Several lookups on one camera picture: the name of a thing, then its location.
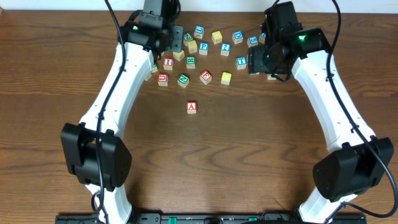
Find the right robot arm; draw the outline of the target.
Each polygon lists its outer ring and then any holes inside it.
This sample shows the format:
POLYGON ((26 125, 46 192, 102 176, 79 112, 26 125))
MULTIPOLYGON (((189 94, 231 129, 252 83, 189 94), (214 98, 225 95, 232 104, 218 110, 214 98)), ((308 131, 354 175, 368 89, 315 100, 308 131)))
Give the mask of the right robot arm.
POLYGON ((394 154, 389 138, 377 138, 350 98, 333 58, 335 43, 316 27, 304 29, 292 2, 266 9, 265 42, 248 50, 248 70, 286 82, 296 79, 306 93, 325 135, 328 155, 313 167, 315 188, 297 209, 304 223, 332 223, 353 199, 387 177, 394 154))

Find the blue 2 block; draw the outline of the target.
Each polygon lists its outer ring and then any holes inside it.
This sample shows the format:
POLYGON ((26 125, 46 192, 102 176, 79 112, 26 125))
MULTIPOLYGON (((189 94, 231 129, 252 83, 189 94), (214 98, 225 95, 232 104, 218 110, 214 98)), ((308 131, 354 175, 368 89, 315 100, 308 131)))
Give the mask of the blue 2 block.
POLYGON ((221 44, 221 50, 220 50, 220 55, 222 56, 228 56, 231 50, 231 45, 228 43, 222 43, 221 44))

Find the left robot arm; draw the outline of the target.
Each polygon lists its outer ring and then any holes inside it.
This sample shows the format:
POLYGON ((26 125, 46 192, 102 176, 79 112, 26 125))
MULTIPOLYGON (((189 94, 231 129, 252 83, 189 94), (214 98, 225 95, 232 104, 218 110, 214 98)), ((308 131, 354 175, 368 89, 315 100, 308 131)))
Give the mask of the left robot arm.
POLYGON ((56 223, 127 223, 133 216, 124 186, 132 163, 124 130, 156 61, 182 49, 180 13, 179 1, 145 1, 124 25, 114 23, 118 44, 109 74, 79 123, 66 123, 60 133, 68 172, 91 192, 94 213, 59 215, 56 223))

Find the red A block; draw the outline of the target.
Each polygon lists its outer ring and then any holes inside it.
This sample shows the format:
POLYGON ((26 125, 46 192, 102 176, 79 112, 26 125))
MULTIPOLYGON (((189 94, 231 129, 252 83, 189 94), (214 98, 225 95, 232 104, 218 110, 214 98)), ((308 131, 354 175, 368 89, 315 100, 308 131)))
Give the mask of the red A block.
POLYGON ((197 103, 196 101, 187 102, 187 113, 195 114, 197 112, 197 103))

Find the red I block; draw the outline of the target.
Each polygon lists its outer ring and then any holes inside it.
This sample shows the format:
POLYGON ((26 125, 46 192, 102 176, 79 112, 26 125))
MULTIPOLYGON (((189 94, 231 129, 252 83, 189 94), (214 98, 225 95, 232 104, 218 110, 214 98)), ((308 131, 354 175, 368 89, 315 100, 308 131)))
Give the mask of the red I block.
POLYGON ((165 57, 163 61, 164 70, 173 70, 174 60, 173 58, 165 57))

